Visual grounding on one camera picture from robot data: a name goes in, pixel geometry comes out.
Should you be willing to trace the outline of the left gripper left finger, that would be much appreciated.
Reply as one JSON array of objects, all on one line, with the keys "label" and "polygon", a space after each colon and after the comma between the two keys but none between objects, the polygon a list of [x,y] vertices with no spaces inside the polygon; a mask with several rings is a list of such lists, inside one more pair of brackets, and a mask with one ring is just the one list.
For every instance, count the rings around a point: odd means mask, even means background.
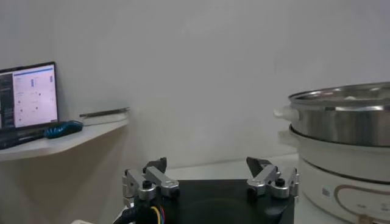
[{"label": "left gripper left finger", "polygon": [[125,199],[138,197],[140,200],[153,200],[157,191],[163,197],[176,199],[180,196],[177,180],[165,175],[168,160],[162,157],[149,161],[142,169],[127,169],[122,176],[122,195]]}]

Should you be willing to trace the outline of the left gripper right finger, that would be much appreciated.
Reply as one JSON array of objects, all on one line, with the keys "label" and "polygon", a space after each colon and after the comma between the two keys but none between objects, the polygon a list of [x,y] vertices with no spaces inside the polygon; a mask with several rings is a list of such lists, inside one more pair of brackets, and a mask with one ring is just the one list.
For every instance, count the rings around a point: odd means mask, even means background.
[{"label": "left gripper right finger", "polygon": [[299,195],[299,174],[295,167],[280,169],[266,159],[247,157],[246,163],[252,174],[247,180],[247,195],[256,200],[267,192],[277,199]]}]

